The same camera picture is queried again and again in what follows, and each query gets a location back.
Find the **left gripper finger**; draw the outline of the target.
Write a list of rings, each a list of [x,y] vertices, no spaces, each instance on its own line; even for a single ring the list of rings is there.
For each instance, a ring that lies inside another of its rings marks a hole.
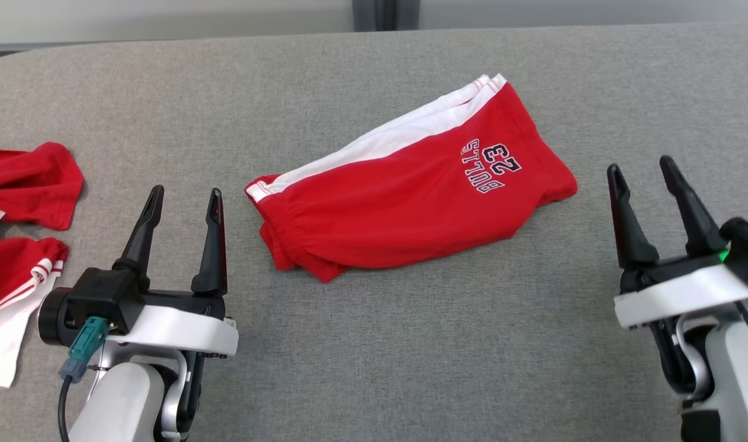
[[[197,297],[222,297],[228,293],[227,254],[222,191],[213,188],[206,209],[206,238],[199,273],[191,282]]]
[[[160,224],[164,196],[165,188],[162,185],[155,185],[152,188],[129,236],[126,248],[113,264],[113,269],[132,271],[136,275],[139,287],[150,286],[150,279],[147,276],[150,248],[155,228]]]

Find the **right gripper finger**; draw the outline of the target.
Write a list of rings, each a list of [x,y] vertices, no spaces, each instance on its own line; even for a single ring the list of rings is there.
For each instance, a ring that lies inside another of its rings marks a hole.
[[[631,190],[616,163],[607,168],[607,187],[617,244],[617,260],[621,269],[640,269],[655,264],[659,252],[647,241],[631,206]]]
[[[700,201],[677,163],[670,156],[662,156],[659,164],[666,188],[676,199],[681,214],[687,238],[686,254],[689,257],[702,257],[723,252],[727,248],[727,242],[719,235],[718,224]]]

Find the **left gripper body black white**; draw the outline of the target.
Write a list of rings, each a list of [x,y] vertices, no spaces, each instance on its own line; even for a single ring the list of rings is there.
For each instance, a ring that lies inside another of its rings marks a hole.
[[[57,288],[40,305],[37,330],[48,345],[70,347],[81,325],[67,310],[67,288]],[[174,359],[177,352],[195,352],[222,359],[236,355],[239,331],[227,317],[223,297],[155,290],[132,330],[111,333],[96,352],[100,359],[130,359],[135,355]]]

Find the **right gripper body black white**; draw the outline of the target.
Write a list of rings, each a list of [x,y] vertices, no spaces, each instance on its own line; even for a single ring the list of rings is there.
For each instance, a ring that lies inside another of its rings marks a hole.
[[[614,312],[623,329],[707,311],[748,299],[748,282],[724,263],[727,252],[639,262],[626,252],[617,258],[622,277]]]

